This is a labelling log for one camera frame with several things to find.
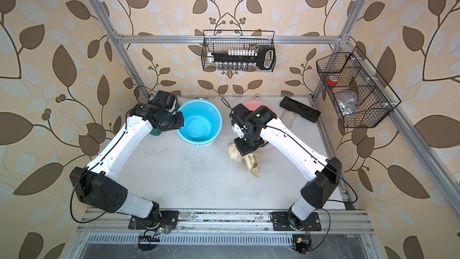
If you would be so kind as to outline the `beige cleaning cloth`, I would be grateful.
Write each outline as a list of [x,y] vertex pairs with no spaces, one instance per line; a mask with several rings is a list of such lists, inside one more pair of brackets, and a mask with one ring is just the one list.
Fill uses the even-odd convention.
[[242,156],[235,143],[230,143],[227,146],[228,155],[230,158],[240,164],[243,164],[253,177],[260,178],[259,163],[261,157],[257,153],[250,153]]

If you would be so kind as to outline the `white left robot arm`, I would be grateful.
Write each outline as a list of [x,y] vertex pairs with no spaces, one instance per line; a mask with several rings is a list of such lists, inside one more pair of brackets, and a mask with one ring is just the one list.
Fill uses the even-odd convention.
[[69,177],[72,199],[106,213],[130,215],[143,229],[165,224],[159,204],[132,194],[117,182],[119,173],[141,141],[152,131],[178,130],[184,126],[177,97],[158,91],[146,103],[138,103],[126,114],[125,124],[114,139],[84,168],[76,167]]

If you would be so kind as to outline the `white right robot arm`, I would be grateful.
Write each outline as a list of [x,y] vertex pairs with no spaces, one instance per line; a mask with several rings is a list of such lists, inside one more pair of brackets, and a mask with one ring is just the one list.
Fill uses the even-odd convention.
[[287,212],[287,222],[295,230],[307,228],[307,218],[323,208],[338,187],[342,163],[314,151],[292,133],[277,115],[266,106],[251,111],[243,104],[231,108],[231,125],[238,135],[234,146],[242,159],[248,160],[254,152],[268,143],[286,156],[307,183],[299,198]]

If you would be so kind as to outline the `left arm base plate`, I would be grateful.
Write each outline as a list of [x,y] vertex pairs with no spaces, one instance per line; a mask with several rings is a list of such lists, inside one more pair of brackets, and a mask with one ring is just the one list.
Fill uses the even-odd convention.
[[147,218],[132,216],[128,228],[130,230],[153,230],[160,227],[174,230],[178,223],[179,211],[152,211]]

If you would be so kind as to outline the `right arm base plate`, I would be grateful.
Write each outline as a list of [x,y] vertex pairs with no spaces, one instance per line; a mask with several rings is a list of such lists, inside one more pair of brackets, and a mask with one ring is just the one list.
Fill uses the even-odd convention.
[[317,212],[312,212],[306,219],[297,218],[291,211],[270,213],[270,220],[275,231],[321,231],[321,222]]

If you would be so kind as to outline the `blue plastic bucket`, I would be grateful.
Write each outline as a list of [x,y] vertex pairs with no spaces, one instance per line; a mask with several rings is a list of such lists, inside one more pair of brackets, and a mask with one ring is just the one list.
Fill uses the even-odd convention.
[[179,107],[178,111],[182,112],[184,126],[177,133],[194,146],[212,144],[222,130],[222,115],[209,101],[191,100]]

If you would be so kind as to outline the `pink plastic bucket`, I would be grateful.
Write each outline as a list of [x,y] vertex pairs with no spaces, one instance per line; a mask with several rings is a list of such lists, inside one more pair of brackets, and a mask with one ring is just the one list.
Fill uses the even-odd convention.
[[268,143],[261,137],[261,131],[266,128],[269,121],[276,119],[277,115],[273,109],[261,101],[248,101],[243,104],[250,115],[244,117],[244,126],[248,130],[247,138],[257,147],[264,147]]

